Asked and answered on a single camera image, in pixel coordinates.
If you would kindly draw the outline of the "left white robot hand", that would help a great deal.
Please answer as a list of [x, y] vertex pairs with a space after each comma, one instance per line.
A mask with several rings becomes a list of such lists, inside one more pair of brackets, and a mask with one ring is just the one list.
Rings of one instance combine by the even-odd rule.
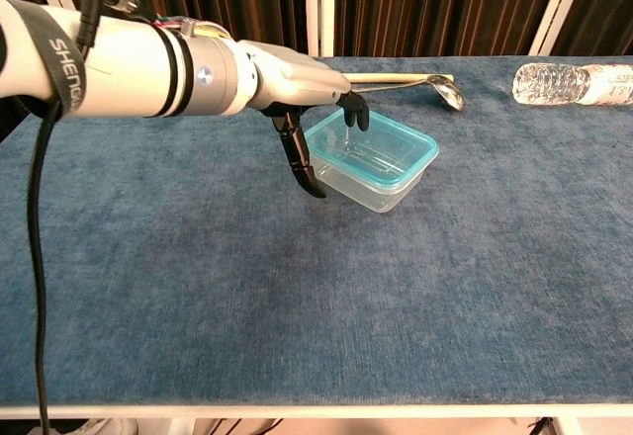
[[370, 114], [365, 99], [352, 90], [341, 72], [307, 54], [271, 43], [242, 40], [238, 44], [258, 75], [248, 106], [272, 120], [298, 184], [311, 196], [323, 199], [325, 192], [310, 164], [301, 115], [310, 108], [336, 105], [343, 110], [348, 127], [366, 131]]

